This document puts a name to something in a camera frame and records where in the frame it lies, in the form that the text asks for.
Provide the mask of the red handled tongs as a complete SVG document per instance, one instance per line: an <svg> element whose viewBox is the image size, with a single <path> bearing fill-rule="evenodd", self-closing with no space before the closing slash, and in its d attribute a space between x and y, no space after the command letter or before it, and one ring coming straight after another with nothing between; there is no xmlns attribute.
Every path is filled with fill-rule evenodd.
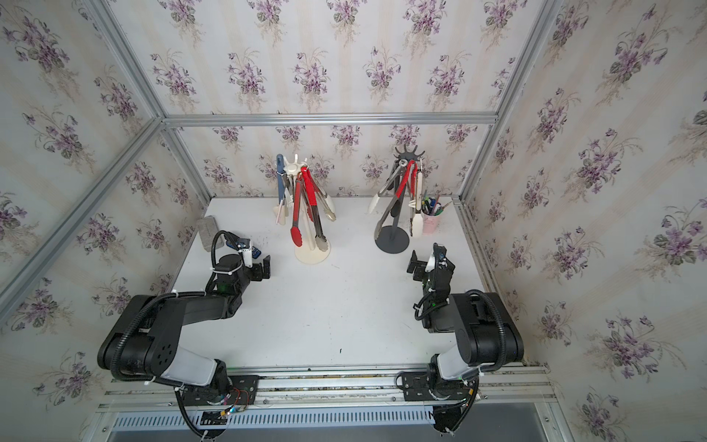
<svg viewBox="0 0 707 442"><path fill-rule="evenodd" d="M385 222L389 217L396 219L401 212L402 202L405 198L405 193L414 193L412 182L417 175L417 162L415 160L400 159L394 169L392 175L386 181L385 185L376 193L369 205L368 212L371 213L376 207L380 197L386 191L391 191L392 197L388 202L383 214L377 221L374 230L374 239L377 241L385 226Z"/></svg>
<svg viewBox="0 0 707 442"><path fill-rule="evenodd" d="M305 190L307 193L307 202L309 203L310 211L312 214L312 222L315 228L315 242L319 250L322 252L327 252L330 249L328 240L326 239L320 220L320 213L318 209L318 201L316 194L316 187L313 177L307 166L303 166L300 169L303 182L305 184Z"/></svg>

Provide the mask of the black steel tongs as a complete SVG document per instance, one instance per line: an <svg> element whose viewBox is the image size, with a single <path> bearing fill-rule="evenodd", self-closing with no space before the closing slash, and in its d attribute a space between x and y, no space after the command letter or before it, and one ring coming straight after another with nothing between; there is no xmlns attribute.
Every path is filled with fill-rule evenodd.
<svg viewBox="0 0 707 442"><path fill-rule="evenodd" d="M388 206L384 211L384 215L382 216L383 221L385 221L388 217L395 217L395 215L397 215L397 213L399 213L400 211L399 209L397 209L397 206L401 205L401 197L404 194L405 188L407 186L407 180L411 172L412 163L406 159L401 159L398 162L397 167L399 166L402 167L401 174L394 180L394 184L392 184L387 190L387 192L391 192L392 197L391 200L388 202Z"/></svg>

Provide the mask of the steel cream-tipped tongs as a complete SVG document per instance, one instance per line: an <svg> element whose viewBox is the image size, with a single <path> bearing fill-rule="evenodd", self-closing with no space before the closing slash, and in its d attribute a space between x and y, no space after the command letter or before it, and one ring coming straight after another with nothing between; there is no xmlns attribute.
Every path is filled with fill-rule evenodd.
<svg viewBox="0 0 707 442"><path fill-rule="evenodd" d="M326 217L330 221L335 221L336 220L336 212L335 212L335 206L333 204L333 199L320 187L320 184L313 179L314 183L314 188L315 188L315 195L318 198L318 201L320 202L321 207L323 208L323 211L326 215Z"/></svg>
<svg viewBox="0 0 707 442"><path fill-rule="evenodd" d="M411 202L410 206L414 210L411 219L411 236L419 238L423 235L423 179L425 173L418 165L414 166L412 178L410 178Z"/></svg>

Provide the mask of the white utensil rack stand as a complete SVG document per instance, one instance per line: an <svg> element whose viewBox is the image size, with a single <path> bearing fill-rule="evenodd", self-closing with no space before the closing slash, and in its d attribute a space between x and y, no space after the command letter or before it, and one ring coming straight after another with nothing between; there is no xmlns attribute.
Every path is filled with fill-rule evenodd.
<svg viewBox="0 0 707 442"><path fill-rule="evenodd" d="M298 155L294 155L292 160L288 160L285 156L284 158L285 172L291 174L294 181L294 175L297 172L300 172L300 169L306 165L306 162L305 160L300 160ZM314 224L310 215L311 211L309 203L307 202L304 185L302 213L299 219L299 227L302 233L303 245L299 248L295 246L295 255L298 261L305 264L315 265L324 262L330 256L331 251L328 250L327 252L322 252L318 249L315 242Z"/></svg>

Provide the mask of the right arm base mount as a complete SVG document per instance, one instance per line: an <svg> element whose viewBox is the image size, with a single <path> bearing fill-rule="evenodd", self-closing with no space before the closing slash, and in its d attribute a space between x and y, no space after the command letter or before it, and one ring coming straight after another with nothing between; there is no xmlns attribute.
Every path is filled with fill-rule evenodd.
<svg viewBox="0 0 707 442"><path fill-rule="evenodd" d="M394 385L402 391L404 401L434 401L431 412L434 430L453 435L475 404L480 378L445 380L429 368L427 372L399 372Z"/></svg>

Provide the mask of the blue handled cream tongs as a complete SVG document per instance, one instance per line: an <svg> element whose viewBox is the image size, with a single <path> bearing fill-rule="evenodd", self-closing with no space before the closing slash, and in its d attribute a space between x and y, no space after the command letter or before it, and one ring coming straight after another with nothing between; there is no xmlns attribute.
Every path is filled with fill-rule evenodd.
<svg viewBox="0 0 707 442"><path fill-rule="evenodd" d="M278 206L276 209L276 223L284 225L288 214L287 190L285 172L285 158L282 154L278 154L275 159L275 171L278 190Z"/></svg>

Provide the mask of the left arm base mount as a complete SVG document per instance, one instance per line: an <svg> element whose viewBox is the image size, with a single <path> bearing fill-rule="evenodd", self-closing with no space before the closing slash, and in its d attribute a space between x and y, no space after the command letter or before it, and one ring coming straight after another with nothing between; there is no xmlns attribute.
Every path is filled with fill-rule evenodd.
<svg viewBox="0 0 707 442"><path fill-rule="evenodd" d="M260 379L257 375L227 376L226 383L220 386L214 380L207 387L175 388L176 403L184 423L200 441L215 441L226 431L232 414L243 413L254 405ZM221 410L203 412L200 418L188 414L188 406L202 405L218 406Z"/></svg>

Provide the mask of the red handled tongs front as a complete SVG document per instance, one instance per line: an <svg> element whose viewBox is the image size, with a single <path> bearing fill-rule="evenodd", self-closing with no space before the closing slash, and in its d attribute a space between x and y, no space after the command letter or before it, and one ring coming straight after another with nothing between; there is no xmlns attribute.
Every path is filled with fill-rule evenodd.
<svg viewBox="0 0 707 442"><path fill-rule="evenodd" d="M369 205L368 212L371 213L376 207L380 197L386 191L391 191L392 197L388 202L383 214L377 221L374 230L374 239L377 241L385 226L385 222L389 217L396 219L401 212L402 202L405 198L405 193L414 193L412 182L417 175L417 162L415 160L400 159L394 169L392 175L386 181L385 185L376 193Z"/></svg>

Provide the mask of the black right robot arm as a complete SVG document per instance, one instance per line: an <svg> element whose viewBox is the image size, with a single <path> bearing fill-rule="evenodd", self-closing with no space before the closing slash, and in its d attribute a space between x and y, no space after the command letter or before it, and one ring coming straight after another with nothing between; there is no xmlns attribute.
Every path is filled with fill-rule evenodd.
<svg viewBox="0 0 707 442"><path fill-rule="evenodd" d="M525 344L501 297L480 289L454 293L455 270L447 249L438 243L428 259L413 253L407 266L407 273L422 285L414 320L429 333L451 333L455 338L451 349L432 357L434 375L443 381L474 379L522 361Z"/></svg>

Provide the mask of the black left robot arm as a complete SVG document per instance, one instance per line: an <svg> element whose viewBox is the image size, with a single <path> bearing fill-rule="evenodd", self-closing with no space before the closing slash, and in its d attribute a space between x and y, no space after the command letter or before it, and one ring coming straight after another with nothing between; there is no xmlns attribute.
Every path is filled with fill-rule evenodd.
<svg viewBox="0 0 707 442"><path fill-rule="evenodd" d="M182 348L182 328L235 316L248 286L270 278L271 257L249 239L219 230L210 261L211 276L203 290L131 298L99 348L99 367L123 382L230 392L226 363Z"/></svg>

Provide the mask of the red steel tongs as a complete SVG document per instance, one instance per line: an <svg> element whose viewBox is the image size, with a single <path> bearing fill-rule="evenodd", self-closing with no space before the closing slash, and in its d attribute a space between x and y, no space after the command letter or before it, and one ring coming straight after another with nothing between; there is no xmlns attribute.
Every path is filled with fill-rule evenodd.
<svg viewBox="0 0 707 442"><path fill-rule="evenodd" d="M293 219L290 228L291 239L296 247L303 245L302 233L299 227L299 219L302 213L303 196L304 196L304 180L301 172L294 175L295 193L293 197Z"/></svg>

